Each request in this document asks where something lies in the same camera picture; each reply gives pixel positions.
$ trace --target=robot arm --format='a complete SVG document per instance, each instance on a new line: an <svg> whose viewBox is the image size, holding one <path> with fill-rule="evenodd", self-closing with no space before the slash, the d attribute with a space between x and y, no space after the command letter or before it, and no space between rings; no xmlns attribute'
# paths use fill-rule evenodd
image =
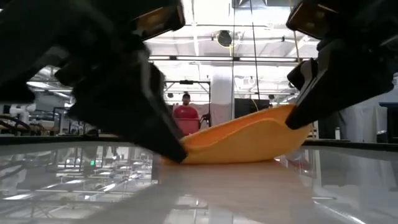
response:
<svg viewBox="0 0 398 224"><path fill-rule="evenodd" d="M26 82L60 67L69 116L180 162L183 134L143 41L183 27L182 12L179 0L13 0L0 12L0 102L32 102Z"/></svg>
<svg viewBox="0 0 398 224"><path fill-rule="evenodd" d="M320 39L318 57L288 74L300 90L286 124L297 129L393 89L398 72L398 1L303 0L287 27Z"/></svg>

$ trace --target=red shirt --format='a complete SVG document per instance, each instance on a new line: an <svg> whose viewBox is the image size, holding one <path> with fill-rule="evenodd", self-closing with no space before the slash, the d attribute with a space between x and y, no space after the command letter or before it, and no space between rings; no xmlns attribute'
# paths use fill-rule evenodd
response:
<svg viewBox="0 0 398 224"><path fill-rule="evenodd" d="M191 106L179 106L173 111L174 118L199 119L198 111Z"/></svg>

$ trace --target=warehouse ceiling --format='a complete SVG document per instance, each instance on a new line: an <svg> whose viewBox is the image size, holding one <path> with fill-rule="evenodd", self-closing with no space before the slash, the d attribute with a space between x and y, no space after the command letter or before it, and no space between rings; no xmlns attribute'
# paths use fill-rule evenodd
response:
<svg viewBox="0 0 398 224"><path fill-rule="evenodd" d="M289 87L286 75L298 57L317 56L318 41L301 33L295 36L286 28L289 0L182 2L186 26L146 41L150 59L165 73L166 80L210 81L219 68L234 77L231 84L236 97L260 92L261 98L267 99L269 93L275 93L278 103L286 100L286 94L296 93ZM56 71L57 68L46 67L33 78L40 82L29 84L37 91L51 90L69 100L70 89L56 82ZM196 92L193 98L198 102L208 101L208 89L200 85L189 89L168 85L167 91L183 90Z"/></svg>

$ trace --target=metal pole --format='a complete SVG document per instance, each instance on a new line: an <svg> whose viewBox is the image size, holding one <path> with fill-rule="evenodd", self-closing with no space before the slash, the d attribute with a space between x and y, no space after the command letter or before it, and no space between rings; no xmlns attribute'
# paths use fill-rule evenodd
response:
<svg viewBox="0 0 398 224"><path fill-rule="evenodd" d="M74 162L74 165L73 165L73 167L76 167L76 161L77 161L77 158L78 158L78 151L79 151L79 148L75 148L75 162Z"/></svg>
<svg viewBox="0 0 398 224"><path fill-rule="evenodd" d="M175 84L175 82L173 82L169 87L167 87L164 91L167 91L167 90L169 90L169 88L171 88L172 86L174 86L174 84Z"/></svg>
<svg viewBox="0 0 398 224"><path fill-rule="evenodd" d="M56 110L57 108L54 108L53 110L52 110L52 121L54 121L55 122L55 110Z"/></svg>
<svg viewBox="0 0 398 224"><path fill-rule="evenodd" d="M210 120L209 120L209 128L211 127L211 82L207 83L209 85L209 114L210 114Z"/></svg>
<svg viewBox="0 0 398 224"><path fill-rule="evenodd" d="M77 135L80 135L80 121L77 122Z"/></svg>
<svg viewBox="0 0 398 224"><path fill-rule="evenodd" d="M203 90L205 90L207 93L209 93L208 91L207 91L207 89L201 84L201 83L198 83L199 85L200 85L200 87L203 89Z"/></svg>
<svg viewBox="0 0 398 224"><path fill-rule="evenodd" d="M102 148L102 159L101 159L101 168L103 168L104 165L104 159L105 159L105 147L103 146Z"/></svg>
<svg viewBox="0 0 398 224"><path fill-rule="evenodd" d="M80 164L79 164L79 172L81 171L81 164L83 163L83 148L80 148Z"/></svg>
<svg viewBox="0 0 398 224"><path fill-rule="evenodd" d="M58 121L58 127L59 127L58 133L61 133L61 132L62 132L61 120L62 120L62 114L60 113L60 119L59 119L59 121Z"/></svg>

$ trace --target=cable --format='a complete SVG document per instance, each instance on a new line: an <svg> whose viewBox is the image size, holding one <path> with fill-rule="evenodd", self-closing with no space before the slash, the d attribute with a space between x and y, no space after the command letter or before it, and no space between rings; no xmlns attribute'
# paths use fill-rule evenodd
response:
<svg viewBox="0 0 398 224"><path fill-rule="evenodd" d="M292 12L293 11L292 0L289 0L289 7L290 7L290 11ZM294 35L294 45L296 47L297 63L300 63L299 44L297 42L296 31L293 31L293 35Z"/></svg>
<svg viewBox="0 0 398 224"><path fill-rule="evenodd" d="M233 37L235 36L235 14L236 14L236 10L234 9L234 28L233 28ZM235 38L233 38L232 39L232 45L235 45ZM233 47L232 48L232 53L229 53L230 55L231 55L231 57L232 56L234 56L235 55L235 48ZM235 61L234 60L232 60L232 83L231 83L231 105L234 105L234 101L235 101L235 90L234 90L234 82L235 82L235 79L234 79L234 63L235 63ZM233 106L231 106L231 119L234 119L234 107Z"/></svg>
<svg viewBox="0 0 398 224"><path fill-rule="evenodd" d="M259 72L257 68L257 51L256 51L256 36L254 35L254 21L253 21L253 6L252 6L252 0L250 0L250 12L251 12L251 25L252 25L252 31L253 31L253 43L254 43L254 63L256 65L256 82L257 82L257 95L259 97L259 102L260 102L260 87L259 87Z"/></svg>
<svg viewBox="0 0 398 224"><path fill-rule="evenodd" d="M257 106L257 103L254 101L254 99L250 99L251 101L253 101L254 106L256 106L257 111L259 111L259 107Z"/></svg>
<svg viewBox="0 0 398 224"><path fill-rule="evenodd" d="M9 121L15 122L15 125L10 125L10 124L7 124L6 122L0 120L0 125L6 127L7 129L10 129L11 131L14 131L14 132L16 132L16 131L30 132L31 131L31 128L30 128L30 126L28 124L26 124L25 122L22 122L21 120L19 120L17 118L13 118L11 116L6 116L6 115L0 115L0 119L6 119L6 120L9 120ZM18 125L21 125L26 130L19 129Z"/></svg>

